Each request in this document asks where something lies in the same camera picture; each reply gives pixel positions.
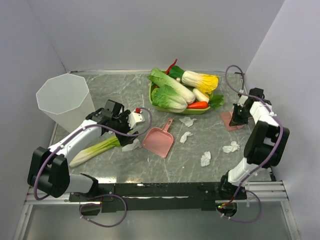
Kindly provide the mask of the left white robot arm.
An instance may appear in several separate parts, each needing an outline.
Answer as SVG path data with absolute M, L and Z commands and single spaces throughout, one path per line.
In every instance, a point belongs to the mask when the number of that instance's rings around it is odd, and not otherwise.
M 27 183 L 33 187 L 33 195 L 41 201 L 38 191 L 58 198 L 64 193 L 81 193 L 87 201 L 99 195 L 96 178 L 80 173 L 70 174 L 69 164 L 88 144 L 104 133 L 112 131 L 121 146 L 133 143 L 138 132 L 130 133 L 130 110 L 121 103 L 108 100 L 105 107 L 90 113 L 80 126 L 60 142 L 48 148 L 38 147 L 32 154 Z

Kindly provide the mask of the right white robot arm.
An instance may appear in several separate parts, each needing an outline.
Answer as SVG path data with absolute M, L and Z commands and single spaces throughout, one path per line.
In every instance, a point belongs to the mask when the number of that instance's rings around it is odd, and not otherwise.
M 248 96 L 242 95 L 233 105 L 229 127 L 246 125 L 250 118 L 255 126 L 245 144 L 242 160 L 220 179 L 218 193 L 223 199 L 235 199 L 250 178 L 263 169 L 279 164 L 290 130 L 275 117 L 272 104 L 265 99 L 261 88 L 252 88 Z

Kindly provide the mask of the pink hand brush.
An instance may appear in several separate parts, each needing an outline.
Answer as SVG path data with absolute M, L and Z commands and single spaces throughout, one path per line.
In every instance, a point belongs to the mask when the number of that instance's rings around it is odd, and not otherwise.
M 231 119 L 232 119 L 233 111 L 227 111 L 220 113 L 220 117 L 223 121 L 224 126 L 228 132 L 240 130 L 244 127 L 244 125 L 237 125 L 237 126 L 229 126 Z

